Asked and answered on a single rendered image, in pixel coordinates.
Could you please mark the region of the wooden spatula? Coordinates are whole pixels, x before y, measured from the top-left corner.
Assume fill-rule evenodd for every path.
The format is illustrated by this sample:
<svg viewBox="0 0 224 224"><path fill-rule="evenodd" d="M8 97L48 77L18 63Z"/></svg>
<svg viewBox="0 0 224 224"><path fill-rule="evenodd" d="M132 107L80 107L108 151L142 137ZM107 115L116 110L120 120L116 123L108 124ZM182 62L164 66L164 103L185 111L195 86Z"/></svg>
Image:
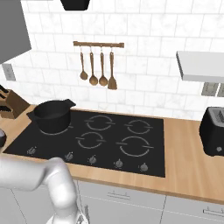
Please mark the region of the wooden spatula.
<svg viewBox="0 0 224 224"><path fill-rule="evenodd" d="M110 77L108 79L108 89L117 90L116 79L114 77L114 53L110 52Z"/></svg>

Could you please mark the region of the black hob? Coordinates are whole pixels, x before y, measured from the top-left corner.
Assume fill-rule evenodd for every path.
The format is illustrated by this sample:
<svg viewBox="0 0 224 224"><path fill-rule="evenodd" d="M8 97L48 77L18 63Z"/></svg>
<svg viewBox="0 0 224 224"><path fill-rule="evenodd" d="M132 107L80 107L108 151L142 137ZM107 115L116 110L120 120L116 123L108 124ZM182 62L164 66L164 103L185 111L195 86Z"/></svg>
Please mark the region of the black hob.
<svg viewBox="0 0 224 224"><path fill-rule="evenodd" d="M36 152L27 151L35 147ZM73 110L67 129L46 134L35 123L5 149L7 154L30 158L62 158L75 165L133 172L163 178L165 176L164 121L159 118L115 115ZM73 153L70 161L65 155ZM96 157L96 163L88 160ZM120 159L122 168L116 168ZM141 171L146 163L148 171Z"/></svg>

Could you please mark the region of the small wooden spoon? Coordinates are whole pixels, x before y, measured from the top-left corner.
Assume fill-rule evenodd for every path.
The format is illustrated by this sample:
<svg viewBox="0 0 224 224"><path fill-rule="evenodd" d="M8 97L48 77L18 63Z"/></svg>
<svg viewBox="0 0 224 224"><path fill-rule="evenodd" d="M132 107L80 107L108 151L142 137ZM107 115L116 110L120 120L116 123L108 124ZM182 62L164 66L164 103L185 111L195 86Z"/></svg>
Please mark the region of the small wooden spoon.
<svg viewBox="0 0 224 224"><path fill-rule="evenodd" d="M81 66L84 67L83 52L80 53L80 61L81 61ZM84 70L82 70L80 73L80 77L85 81L88 78L88 74Z"/></svg>

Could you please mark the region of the black pot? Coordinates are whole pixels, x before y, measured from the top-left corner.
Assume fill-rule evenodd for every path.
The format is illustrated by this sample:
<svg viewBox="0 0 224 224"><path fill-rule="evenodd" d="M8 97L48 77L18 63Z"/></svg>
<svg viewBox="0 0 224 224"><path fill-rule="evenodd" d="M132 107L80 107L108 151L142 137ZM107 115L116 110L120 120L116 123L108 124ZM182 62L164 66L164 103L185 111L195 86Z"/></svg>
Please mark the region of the black pot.
<svg viewBox="0 0 224 224"><path fill-rule="evenodd" d="M56 134L67 129L71 122L71 107L75 103L70 99L52 100L40 103L27 116L46 134Z"/></svg>

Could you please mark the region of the grey drawer front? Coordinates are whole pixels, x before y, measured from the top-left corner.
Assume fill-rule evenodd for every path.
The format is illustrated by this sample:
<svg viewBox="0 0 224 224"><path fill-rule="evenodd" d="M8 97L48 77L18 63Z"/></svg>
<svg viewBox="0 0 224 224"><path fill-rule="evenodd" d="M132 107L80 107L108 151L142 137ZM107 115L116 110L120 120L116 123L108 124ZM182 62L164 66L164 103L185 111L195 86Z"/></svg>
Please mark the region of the grey drawer front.
<svg viewBox="0 0 224 224"><path fill-rule="evenodd" d="M224 205L167 196L161 224L224 224L224 218L203 213L203 209L224 210Z"/></svg>
<svg viewBox="0 0 224 224"><path fill-rule="evenodd" d="M151 192L141 192L112 185L100 185L84 181L78 181L80 194L90 198L97 198L101 200L111 200L114 202L121 202L129 205L148 207L154 209L163 209L165 203L165 196ZM130 200L115 199L107 196L109 192L127 193Z"/></svg>

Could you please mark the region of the wooden knife block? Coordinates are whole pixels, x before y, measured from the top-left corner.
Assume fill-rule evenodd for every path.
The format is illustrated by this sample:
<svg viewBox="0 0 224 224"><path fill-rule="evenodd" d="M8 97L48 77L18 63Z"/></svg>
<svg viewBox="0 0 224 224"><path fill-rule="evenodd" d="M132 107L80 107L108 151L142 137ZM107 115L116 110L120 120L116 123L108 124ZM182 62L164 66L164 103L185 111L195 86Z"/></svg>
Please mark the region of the wooden knife block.
<svg viewBox="0 0 224 224"><path fill-rule="evenodd" d="M2 118L16 119L30 104L11 89L0 85L0 116Z"/></svg>

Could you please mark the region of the black toaster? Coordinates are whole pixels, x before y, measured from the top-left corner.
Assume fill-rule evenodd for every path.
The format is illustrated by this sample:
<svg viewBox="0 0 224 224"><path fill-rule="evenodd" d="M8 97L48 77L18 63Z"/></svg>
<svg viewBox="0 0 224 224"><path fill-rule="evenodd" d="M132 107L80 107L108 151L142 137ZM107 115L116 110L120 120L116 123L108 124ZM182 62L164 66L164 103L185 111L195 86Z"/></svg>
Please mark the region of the black toaster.
<svg viewBox="0 0 224 224"><path fill-rule="evenodd" d="M224 157L224 108L208 107L199 126L204 152L211 157Z"/></svg>

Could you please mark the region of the black extractor hood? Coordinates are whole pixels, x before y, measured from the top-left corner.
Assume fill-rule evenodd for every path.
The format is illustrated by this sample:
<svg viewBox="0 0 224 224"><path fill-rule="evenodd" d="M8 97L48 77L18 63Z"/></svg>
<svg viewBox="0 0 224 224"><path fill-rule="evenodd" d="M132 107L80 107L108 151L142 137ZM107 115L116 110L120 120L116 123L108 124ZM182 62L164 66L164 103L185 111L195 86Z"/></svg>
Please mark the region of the black extractor hood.
<svg viewBox="0 0 224 224"><path fill-rule="evenodd" d="M60 0L66 11L85 11L90 0Z"/></svg>

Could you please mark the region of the wooden hanging rail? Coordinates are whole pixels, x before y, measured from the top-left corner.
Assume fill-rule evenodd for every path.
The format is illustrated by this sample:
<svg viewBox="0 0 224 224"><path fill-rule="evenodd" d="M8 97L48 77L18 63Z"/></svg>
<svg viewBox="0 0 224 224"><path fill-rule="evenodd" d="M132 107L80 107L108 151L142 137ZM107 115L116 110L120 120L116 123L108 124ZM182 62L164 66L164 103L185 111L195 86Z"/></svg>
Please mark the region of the wooden hanging rail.
<svg viewBox="0 0 224 224"><path fill-rule="evenodd" d="M99 46L99 47L119 47L124 48L124 43L102 43L102 42L80 42L74 41L74 46Z"/></svg>

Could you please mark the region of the white wall shelf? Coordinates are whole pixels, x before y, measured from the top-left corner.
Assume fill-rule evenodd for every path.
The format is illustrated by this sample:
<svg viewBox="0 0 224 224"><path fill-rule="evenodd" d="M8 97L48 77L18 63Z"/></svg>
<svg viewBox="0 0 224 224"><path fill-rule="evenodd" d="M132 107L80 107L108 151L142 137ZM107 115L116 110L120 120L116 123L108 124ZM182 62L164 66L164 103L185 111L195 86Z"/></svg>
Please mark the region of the white wall shelf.
<svg viewBox="0 0 224 224"><path fill-rule="evenodd" d="M183 81L224 83L224 52L177 51Z"/></svg>

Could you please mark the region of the grey wall cupboard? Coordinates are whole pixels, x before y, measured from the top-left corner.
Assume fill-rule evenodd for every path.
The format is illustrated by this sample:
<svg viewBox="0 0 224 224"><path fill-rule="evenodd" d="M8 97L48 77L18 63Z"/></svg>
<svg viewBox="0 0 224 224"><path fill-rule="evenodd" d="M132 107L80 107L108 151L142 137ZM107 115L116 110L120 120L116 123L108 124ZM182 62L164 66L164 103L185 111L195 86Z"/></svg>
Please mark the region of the grey wall cupboard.
<svg viewBox="0 0 224 224"><path fill-rule="evenodd" d="M31 49L20 0L0 0L0 64Z"/></svg>

